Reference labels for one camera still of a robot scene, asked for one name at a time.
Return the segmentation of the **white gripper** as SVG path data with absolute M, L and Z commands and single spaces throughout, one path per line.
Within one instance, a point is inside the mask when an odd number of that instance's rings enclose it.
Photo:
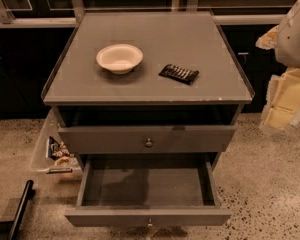
M 300 122 L 300 25 L 277 25 L 259 37 L 256 46 L 273 49 L 276 60 L 287 67 L 281 76 L 270 78 L 260 129 L 296 126 Z

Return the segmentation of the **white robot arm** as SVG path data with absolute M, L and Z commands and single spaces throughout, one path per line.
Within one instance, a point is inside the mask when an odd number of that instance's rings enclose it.
M 257 40 L 256 46 L 273 49 L 276 61 L 287 67 L 281 76 L 271 76 L 261 114 L 260 129 L 274 134 L 300 122 L 300 0 L 279 25 Z

